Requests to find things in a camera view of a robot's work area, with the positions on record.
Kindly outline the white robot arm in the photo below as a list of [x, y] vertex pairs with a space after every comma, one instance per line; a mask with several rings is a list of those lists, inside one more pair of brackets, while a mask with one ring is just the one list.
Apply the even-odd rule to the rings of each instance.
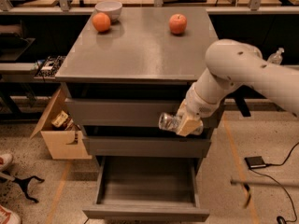
[[218, 109], [221, 100], [240, 86], [248, 86], [282, 109], [299, 117], [299, 71], [265, 61], [245, 43], [222, 39], [206, 50], [206, 69], [182, 102], [176, 134], [186, 136]]

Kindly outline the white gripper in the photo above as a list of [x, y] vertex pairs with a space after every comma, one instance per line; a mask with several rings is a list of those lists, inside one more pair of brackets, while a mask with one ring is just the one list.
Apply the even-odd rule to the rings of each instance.
[[224, 96], [224, 88], [217, 83], [194, 82], [179, 106], [176, 134], [184, 137], [200, 135], [204, 129], [200, 118], [210, 117], [219, 108]]

